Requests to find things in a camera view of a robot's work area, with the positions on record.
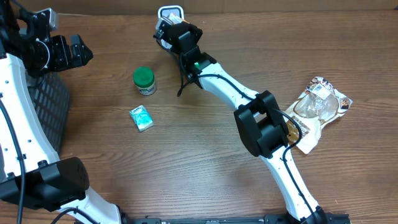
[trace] small box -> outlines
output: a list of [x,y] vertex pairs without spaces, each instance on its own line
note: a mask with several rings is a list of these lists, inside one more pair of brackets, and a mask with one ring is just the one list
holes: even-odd
[[154,121],[144,106],[139,106],[130,111],[130,116],[137,125],[138,130],[145,131],[154,125]]

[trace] snack bag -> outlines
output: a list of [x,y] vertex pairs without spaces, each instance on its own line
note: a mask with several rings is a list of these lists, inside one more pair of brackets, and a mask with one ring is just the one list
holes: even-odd
[[[328,80],[322,77],[313,78],[297,101],[286,110],[303,133],[297,147],[308,154],[318,144],[322,129],[343,116],[352,103],[352,100],[334,89]],[[299,132],[291,121],[286,118],[285,121],[290,133],[288,139],[295,142],[299,138]]]
[[140,132],[147,130],[154,125],[154,121],[150,117],[144,106],[139,106],[130,111],[130,116],[134,120]]

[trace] robot end effector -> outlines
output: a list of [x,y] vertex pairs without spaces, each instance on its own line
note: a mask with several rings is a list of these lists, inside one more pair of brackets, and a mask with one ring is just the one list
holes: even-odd
[[[20,30],[17,19],[27,24],[25,34]],[[0,58],[7,57],[7,53],[21,58],[33,78],[86,65],[93,58],[92,51],[79,35],[71,36],[71,47],[64,36],[51,37],[50,32],[57,28],[58,15],[52,9],[30,12],[20,8],[16,17],[10,2],[1,1]]]

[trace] green lid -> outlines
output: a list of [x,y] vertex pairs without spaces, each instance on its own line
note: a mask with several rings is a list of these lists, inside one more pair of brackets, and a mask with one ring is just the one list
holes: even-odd
[[155,75],[148,67],[139,67],[132,74],[134,83],[141,88],[148,88],[155,82]]

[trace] black bracket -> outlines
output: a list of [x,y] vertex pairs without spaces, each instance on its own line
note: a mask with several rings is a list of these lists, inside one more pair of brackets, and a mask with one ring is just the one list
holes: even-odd
[[[256,157],[262,155],[271,158],[276,149],[287,146],[289,129],[276,110],[279,110],[279,106],[274,95],[265,91],[234,112],[241,140],[246,149]],[[257,122],[254,119],[256,113],[267,116]]]
[[159,218],[135,218],[131,224],[161,224],[162,221]]
[[[24,207],[44,208],[50,212],[76,199],[83,200],[90,186],[86,168],[81,160],[72,157],[53,164],[38,163],[38,169],[26,173]],[[0,199],[18,205],[21,176],[0,184]]]
[[164,40],[172,45],[171,51],[178,54],[182,61],[181,65],[185,77],[190,83],[196,83],[200,88],[197,76],[201,70],[217,61],[205,52],[200,52],[197,45],[203,31],[197,26],[185,21],[172,24],[167,18],[162,18],[159,29],[154,34],[157,40]]
[[[323,213],[322,218],[316,213],[317,224],[350,224],[349,215],[334,215],[332,213]],[[315,224],[313,218],[309,216],[307,219],[300,221],[293,218],[290,214],[285,215],[266,215],[264,224]]]
[[[71,49],[64,36],[51,37],[51,18],[50,10],[25,9],[15,18],[9,0],[0,1],[0,58],[6,54],[19,57],[33,78],[86,65],[93,58],[92,51],[79,35],[71,36]],[[19,33],[17,19],[27,24],[26,34]]]

